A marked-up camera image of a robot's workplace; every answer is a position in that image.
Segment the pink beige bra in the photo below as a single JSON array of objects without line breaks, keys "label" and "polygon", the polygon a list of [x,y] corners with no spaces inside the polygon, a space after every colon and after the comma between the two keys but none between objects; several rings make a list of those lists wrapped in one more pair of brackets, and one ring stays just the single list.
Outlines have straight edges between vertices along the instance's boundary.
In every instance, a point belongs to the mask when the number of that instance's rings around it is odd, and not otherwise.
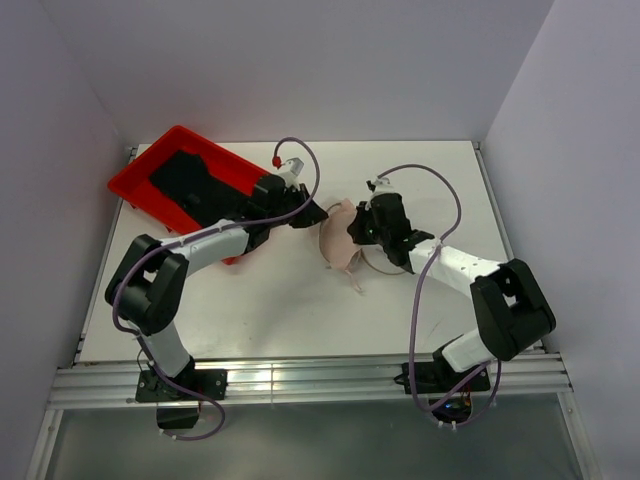
[{"label": "pink beige bra", "polygon": [[353,274],[353,268],[361,258],[362,247],[348,233],[356,214],[356,206],[349,199],[332,205],[327,219],[319,227],[318,245],[328,267],[345,274],[351,287],[362,294],[363,289]]}]

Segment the white mesh laundry bag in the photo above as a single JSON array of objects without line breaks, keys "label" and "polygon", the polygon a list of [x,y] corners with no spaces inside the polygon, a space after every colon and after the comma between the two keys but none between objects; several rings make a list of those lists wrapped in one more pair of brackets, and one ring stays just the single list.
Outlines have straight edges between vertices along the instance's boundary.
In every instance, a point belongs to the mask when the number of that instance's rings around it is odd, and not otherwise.
[{"label": "white mesh laundry bag", "polygon": [[[337,202],[330,204],[328,206],[328,209]],[[359,262],[354,266],[353,274],[359,268],[368,268],[377,274],[390,277],[397,277],[405,274],[405,272],[402,271],[399,267],[395,267],[391,265],[387,260],[385,260],[382,257],[382,251],[377,247],[362,247],[361,258]]]}]

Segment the black cloth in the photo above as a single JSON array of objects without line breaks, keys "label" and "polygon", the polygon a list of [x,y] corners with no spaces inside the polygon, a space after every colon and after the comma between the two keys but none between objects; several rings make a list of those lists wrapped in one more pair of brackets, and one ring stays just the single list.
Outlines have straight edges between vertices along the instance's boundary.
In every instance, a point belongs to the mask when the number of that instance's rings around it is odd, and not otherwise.
[{"label": "black cloth", "polygon": [[240,219],[249,202],[248,195],[212,176],[199,155],[182,150],[156,169],[149,180],[200,228],[221,219]]}]

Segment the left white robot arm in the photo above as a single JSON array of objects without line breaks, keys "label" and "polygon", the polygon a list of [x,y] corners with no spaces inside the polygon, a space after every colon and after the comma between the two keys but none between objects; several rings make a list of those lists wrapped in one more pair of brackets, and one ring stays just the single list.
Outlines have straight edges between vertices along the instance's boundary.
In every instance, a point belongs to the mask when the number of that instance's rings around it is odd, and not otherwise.
[{"label": "left white robot arm", "polygon": [[263,175],[250,193],[208,173],[188,182],[172,178],[161,191],[194,215],[199,230],[174,239],[136,237],[105,299],[116,328],[137,337],[162,376],[189,387],[195,382],[195,360],[174,324],[187,278],[213,263],[252,252],[275,227],[305,229],[328,214],[292,175]]}]

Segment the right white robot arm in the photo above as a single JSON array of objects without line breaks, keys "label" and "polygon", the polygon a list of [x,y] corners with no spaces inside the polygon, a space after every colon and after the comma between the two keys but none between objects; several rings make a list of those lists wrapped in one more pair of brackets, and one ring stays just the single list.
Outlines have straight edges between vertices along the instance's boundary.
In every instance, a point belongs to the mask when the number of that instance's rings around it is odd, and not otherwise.
[{"label": "right white robot arm", "polygon": [[418,386],[438,392],[459,383],[481,364],[510,361],[556,328],[556,319],[533,272],[519,259],[487,260],[445,245],[414,229],[398,193],[374,195],[356,207],[347,232],[361,246],[378,245],[389,261],[466,295],[476,327],[445,343],[429,362],[414,364]]}]

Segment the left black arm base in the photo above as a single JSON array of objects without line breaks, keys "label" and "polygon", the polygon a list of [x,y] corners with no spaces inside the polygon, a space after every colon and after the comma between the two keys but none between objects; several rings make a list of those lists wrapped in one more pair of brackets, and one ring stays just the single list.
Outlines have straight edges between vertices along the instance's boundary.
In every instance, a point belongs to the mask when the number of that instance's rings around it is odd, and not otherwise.
[{"label": "left black arm base", "polygon": [[[227,387],[227,371],[224,369],[196,369],[187,389],[212,400],[223,400]],[[204,403],[192,394],[185,393],[162,380],[154,370],[139,374],[135,402],[139,404],[165,404],[197,401],[196,407],[157,407],[156,423],[159,428],[179,433],[193,428],[200,417]]]}]

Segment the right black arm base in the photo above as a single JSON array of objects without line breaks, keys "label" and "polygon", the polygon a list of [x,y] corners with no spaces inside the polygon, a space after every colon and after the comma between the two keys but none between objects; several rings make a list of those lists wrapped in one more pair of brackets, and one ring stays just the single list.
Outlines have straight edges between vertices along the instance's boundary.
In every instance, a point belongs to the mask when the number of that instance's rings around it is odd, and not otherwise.
[{"label": "right black arm base", "polygon": [[404,389],[406,395],[416,396],[420,408],[425,407],[439,428],[455,430],[473,418],[474,393],[491,392],[495,397],[486,367],[472,367],[455,372],[445,361],[425,361],[414,364],[414,380],[410,380],[409,363],[401,365],[401,373],[394,383]]}]

